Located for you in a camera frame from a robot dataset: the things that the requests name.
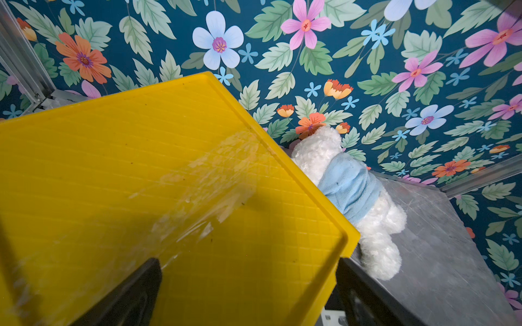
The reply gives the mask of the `white teddy bear blue shirt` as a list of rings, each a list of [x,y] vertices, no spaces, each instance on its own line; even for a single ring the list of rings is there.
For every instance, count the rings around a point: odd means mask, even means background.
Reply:
[[[395,277],[402,258],[392,235],[405,229],[406,213],[367,165],[343,151],[340,134],[320,127],[296,145],[291,159],[360,232],[366,272],[383,281]]]

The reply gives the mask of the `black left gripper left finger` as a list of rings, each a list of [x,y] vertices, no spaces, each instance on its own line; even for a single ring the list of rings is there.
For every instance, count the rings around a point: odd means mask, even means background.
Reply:
[[[149,326],[162,279],[159,259],[148,259],[71,325]]]

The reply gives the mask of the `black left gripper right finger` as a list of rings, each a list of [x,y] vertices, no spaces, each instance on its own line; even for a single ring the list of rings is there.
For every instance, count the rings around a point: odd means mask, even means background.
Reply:
[[[349,325],[424,324],[353,260],[339,260],[336,280]]]

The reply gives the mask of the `yellow drawer cabinet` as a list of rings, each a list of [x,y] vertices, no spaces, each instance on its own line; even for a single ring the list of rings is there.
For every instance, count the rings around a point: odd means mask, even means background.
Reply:
[[[2,325],[313,325],[359,238],[210,73],[1,123]]]

